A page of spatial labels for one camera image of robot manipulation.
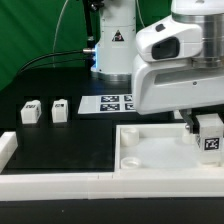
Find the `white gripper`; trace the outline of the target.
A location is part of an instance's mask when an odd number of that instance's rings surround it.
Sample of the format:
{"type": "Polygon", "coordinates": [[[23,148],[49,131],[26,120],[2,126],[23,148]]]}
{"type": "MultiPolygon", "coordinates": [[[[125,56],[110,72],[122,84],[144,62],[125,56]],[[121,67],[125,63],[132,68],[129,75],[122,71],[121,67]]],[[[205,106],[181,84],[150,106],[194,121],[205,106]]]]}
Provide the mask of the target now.
{"type": "Polygon", "coordinates": [[[187,59],[149,63],[137,56],[131,84],[139,114],[180,110],[191,134],[199,133],[191,108],[224,104],[224,68],[194,69],[187,59]]]}

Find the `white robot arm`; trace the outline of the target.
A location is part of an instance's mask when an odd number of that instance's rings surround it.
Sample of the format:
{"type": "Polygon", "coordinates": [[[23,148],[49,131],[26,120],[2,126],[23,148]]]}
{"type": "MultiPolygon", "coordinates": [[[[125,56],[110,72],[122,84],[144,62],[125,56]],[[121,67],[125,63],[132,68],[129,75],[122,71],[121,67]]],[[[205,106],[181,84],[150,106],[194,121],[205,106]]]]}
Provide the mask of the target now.
{"type": "Polygon", "coordinates": [[[140,114],[224,104],[224,0],[172,0],[171,14],[135,29],[135,0],[93,0],[100,39],[92,74],[130,80],[140,114]]]}

